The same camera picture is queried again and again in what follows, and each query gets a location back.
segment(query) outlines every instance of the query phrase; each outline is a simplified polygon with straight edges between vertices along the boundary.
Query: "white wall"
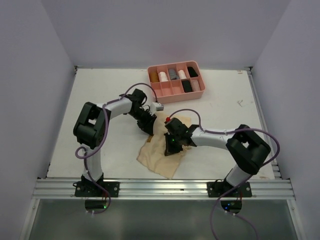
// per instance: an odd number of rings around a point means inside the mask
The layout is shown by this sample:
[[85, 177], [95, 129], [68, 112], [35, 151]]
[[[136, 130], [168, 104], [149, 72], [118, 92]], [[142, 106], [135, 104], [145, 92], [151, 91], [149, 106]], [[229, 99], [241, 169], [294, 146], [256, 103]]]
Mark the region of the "white wall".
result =
[[253, 66], [290, 0], [42, 0], [71, 60], [85, 67], [197, 61]]
[[253, 68], [309, 239], [320, 239], [320, 1], [292, 0]]
[[0, 1], [0, 238], [19, 238], [46, 174], [73, 64], [38, 0]]

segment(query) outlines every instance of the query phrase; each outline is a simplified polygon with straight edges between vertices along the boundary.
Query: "beige cloth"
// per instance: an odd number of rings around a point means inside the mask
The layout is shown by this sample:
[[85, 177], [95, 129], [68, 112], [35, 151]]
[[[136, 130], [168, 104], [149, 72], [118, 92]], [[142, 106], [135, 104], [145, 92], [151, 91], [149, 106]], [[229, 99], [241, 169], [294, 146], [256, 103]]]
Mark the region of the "beige cloth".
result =
[[[142, 146], [137, 160], [146, 166], [150, 171], [160, 174], [161, 176], [172, 179], [177, 168], [186, 154], [187, 147], [183, 151], [165, 156], [166, 139], [164, 134], [167, 133], [165, 120], [169, 114], [162, 111], [156, 113], [157, 118], [153, 125], [153, 136], [150, 136]], [[191, 125], [191, 118], [184, 116], [174, 116], [188, 127]]]

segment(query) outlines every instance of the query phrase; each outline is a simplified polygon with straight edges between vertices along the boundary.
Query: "towel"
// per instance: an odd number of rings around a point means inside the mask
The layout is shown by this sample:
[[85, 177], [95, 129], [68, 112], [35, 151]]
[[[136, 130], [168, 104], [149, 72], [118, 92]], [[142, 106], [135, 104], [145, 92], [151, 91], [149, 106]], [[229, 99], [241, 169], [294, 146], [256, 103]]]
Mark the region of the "towel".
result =
[[[176, 170], [178, 169], [183, 156], [186, 154], [187, 149], [190, 147], [184, 147], [183, 151], [165, 156], [166, 140], [165, 128], [166, 114], [162, 111], [156, 112], [156, 120], [153, 125], [153, 136], [149, 136], [145, 144], [141, 147], [137, 160], [150, 171], [159, 174], [167, 179], [172, 179]], [[179, 119], [187, 127], [191, 125], [191, 118], [184, 116], [174, 116]]]

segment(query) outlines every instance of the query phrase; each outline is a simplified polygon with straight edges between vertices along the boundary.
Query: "orange object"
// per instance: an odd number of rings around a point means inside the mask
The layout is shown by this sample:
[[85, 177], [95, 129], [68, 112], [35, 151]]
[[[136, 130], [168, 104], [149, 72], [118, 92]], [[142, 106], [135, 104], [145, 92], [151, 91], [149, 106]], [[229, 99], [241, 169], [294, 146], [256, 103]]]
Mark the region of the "orange object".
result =
[[[188, 67], [192, 67], [197, 74], [195, 77], [190, 77]], [[168, 69], [174, 70], [176, 73], [183, 70], [185, 79], [192, 83], [192, 91], [185, 92], [182, 80], [173, 79], [170, 81], [159, 81], [158, 74], [164, 72], [166, 76], [170, 76]], [[148, 67], [149, 81], [151, 87], [154, 89], [158, 102], [161, 104], [168, 104], [180, 101], [187, 101], [192, 99], [199, 99], [205, 91], [205, 83], [200, 74], [199, 66], [195, 61], [183, 61], [164, 65], [155, 65]]]
[[150, 72], [149, 78], [150, 78], [151, 83], [158, 83], [159, 82], [159, 76], [158, 76], [157, 72]]

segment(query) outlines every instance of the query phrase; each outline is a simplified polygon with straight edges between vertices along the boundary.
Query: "pink box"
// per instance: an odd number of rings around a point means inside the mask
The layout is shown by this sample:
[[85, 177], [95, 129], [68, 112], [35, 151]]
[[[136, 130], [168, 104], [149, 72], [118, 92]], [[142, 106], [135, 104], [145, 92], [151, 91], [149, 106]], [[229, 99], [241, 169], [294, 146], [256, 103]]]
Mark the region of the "pink box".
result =
[[[195, 70], [198, 76], [190, 77], [188, 72], [188, 67], [193, 67], [193, 69]], [[186, 75], [186, 78], [170, 80], [169, 69], [174, 69], [178, 76], [179, 76], [179, 73], [178, 73], [179, 70], [183, 70]], [[150, 74], [151, 73], [159, 74], [160, 72], [165, 72], [169, 81], [151, 82]], [[150, 85], [156, 93], [158, 102], [161, 104], [199, 99], [201, 98], [206, 88], [203, 78], [200, 74], [199, 66], [195, 61], [183, 61], [183, 62], [176, 62], [176, 63], [170, 63], [170, 64], [150, 66], [148, 67], [148, 75], [149, 75]], [[192, 92], [184, 91], [182, 81], [190, 82], [192, 87]], [[198, 91], [195, 90], [193, 86], [194, 81], [197, 81], [199, 83], [200, 90]]]

